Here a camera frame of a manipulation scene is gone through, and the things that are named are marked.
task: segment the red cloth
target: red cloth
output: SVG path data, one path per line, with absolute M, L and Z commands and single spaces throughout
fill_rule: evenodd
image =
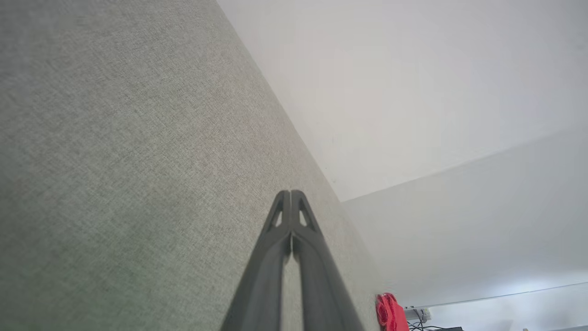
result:
M 404 309 L 391 293 L 377 296 L 377 320 L 384 331 L 409 331 Z

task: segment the black plastic device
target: black plastic device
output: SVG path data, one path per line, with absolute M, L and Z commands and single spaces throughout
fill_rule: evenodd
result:
M 301 223 L 302 212 L 306 224 Z M 290 254 L 300 264 L 305 331 L 363 327 L 301 191 L 280 191 L 225 316 L 221 331 L 278 331 L 282 270 Z

